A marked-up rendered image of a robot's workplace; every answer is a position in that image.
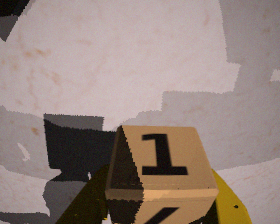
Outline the brown calendar cube with number 1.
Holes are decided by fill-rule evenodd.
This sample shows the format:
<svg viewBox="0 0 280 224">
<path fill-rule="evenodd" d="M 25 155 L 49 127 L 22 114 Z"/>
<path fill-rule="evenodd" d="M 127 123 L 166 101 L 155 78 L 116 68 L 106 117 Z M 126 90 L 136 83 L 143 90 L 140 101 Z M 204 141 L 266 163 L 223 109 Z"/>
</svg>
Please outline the brown calendar cube with number 1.
<svg viewBox="0 0 280 224">
<path fill-rule="evenodd" d="M 194 127 L 117 128 L 105 188 L 112 224 L 201 224 L 218 193 Z"/>
</svg>

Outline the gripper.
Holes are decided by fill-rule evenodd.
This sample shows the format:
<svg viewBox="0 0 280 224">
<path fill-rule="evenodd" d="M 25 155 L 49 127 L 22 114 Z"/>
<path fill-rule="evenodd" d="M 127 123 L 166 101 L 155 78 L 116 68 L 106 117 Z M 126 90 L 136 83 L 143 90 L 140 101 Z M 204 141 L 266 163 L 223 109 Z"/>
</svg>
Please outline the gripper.
<svg viewBox="0 0 280 224">
<path fill-rule="evenodd" d="M 102 220 L 107 220 L 105 188 L 109 166 L 102 166 L 92 176 L 55 224 L 102 224 Z M 202 224 L 252 224 L 244 204 L 226 182 L 212 171 L 219 193 Z"/>
</svg>

